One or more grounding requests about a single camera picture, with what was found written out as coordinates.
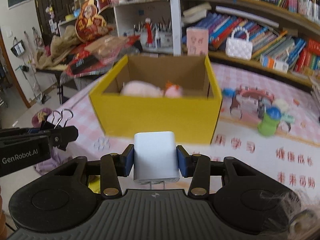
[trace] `white handbag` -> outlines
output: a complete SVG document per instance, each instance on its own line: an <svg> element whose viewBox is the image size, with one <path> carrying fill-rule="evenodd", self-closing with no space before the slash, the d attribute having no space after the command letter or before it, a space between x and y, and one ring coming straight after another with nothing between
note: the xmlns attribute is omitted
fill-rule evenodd
<svg viewBox="0 0 320 240"><path fill-rule="evenodd" d="M244 31L247 35L247 39L235 38L235 33L238 31ZM249 41L249 33L243 27L237 27L233 30L231 37L227 38L226 55L229 57L237 57L250 60L252 56L252 42Z"/></svg>

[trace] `floor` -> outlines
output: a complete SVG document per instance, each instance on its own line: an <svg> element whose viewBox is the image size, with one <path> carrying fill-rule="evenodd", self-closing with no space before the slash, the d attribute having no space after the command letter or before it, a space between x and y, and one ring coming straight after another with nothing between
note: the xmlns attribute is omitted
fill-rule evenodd
<svg viewBox="0 0 320 240"><path fill-rule="evenodd" d="M14 86L5 89L1 96L8 104L8 108L4 105L0 108L1 126L2 128L10 128L28 109Z"/></svg>
<svg viewBox="0 0 320 240"><path fill-rule="evenodd" d="M54 110L60 106L59 96L57 95L56 90L53 90L51 93L49 93L51 98L44 105L36 103L30 109L27 109L27 107L24 105L16 88L12 87L6 90L5 95L8 108L2 106L0 109L2 128L12 128L13 124L15 124L14 127L32 127L31 119L39 110L44 107ZM3 199L2 208L6 215L6 222L12 228L16 229L8 209L9 200L12 194L17 187L23 187L39 177L40 175L34 170L34 168L29 167L0 178L1 196ZM13 231L9 228L7 228L7 230L8 236L13 233Z"/></svg>

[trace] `pink checkered tablecloth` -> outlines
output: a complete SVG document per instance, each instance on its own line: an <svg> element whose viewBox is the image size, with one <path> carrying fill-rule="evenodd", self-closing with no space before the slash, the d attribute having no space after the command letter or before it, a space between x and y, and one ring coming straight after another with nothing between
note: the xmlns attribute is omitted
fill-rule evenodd
<svg viewBox="0 0 320 240"><path fill-rule="evenodd" d="M285 99L290 105L289 113L294 116L295 123L291 125L290 132L285 131L285 128L281 128L277 134L319 147L320 126L313 119L313 115L315 116L315 113L312 113L313 100L308 93L273 79L229 66L213 64L213 68L221 89L236 89L242 85L243 87L248 86L258 88L258 90L265 90L274 94L275 98ZM69 144L68 151L73 156L87 156L89 160L99 159L104 154L110 152L121 153L128 143L133 142L130 139L105 137L103 134L88 97L88 92L97 82L99 80L87 86L57 109L58 111L61 111L63 108L71 109L74 113L74 118L68 121L68 125L74 125L79 130L77 141ZM293 99L300 104L297 106L293 102ZM242 122L238 117L232 116L229 108L230 101L224 100L219 121L221 125L224 121L228 121L237 125L252 126L256 129L256 125L253 122L250 123L247 120Z"/></svg>
<svg viewBox="0 0 320 240"><path fill-rule="evenodd" d="M221 89L241 87L246 94L246 97L237 100L240 104L237 108L231 106L231 100L223 101L221 120L256 128L260 122L256 98L263 93L271 94L274 99L281 98L289 104L288 114L294 119L290 127L281 122L277 135L320 147L319 111L310 94L274 79L230 66L213 64L213 69Z"/></svg>

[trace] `light switch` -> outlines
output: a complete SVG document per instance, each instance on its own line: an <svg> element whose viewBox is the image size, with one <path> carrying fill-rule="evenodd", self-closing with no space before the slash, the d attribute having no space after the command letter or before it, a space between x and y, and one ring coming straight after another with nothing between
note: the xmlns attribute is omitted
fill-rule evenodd
<svg viewBox="0 0 320 240"><path fill-rule="evenodd" d="M7 30L7 37L11 38L13 36L12 30Z"/></svg>

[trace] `red figurine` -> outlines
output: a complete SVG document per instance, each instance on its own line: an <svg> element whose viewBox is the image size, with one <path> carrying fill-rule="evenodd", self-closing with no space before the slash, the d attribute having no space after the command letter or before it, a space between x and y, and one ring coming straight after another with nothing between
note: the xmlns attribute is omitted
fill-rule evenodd
<svg viewBox="0 0 320 240"><path fill-rule="evenodd" d="M147 29L146 46L153 47L152 32L151 32L151 19L150 18L146 18L145 28Z"/></svg>

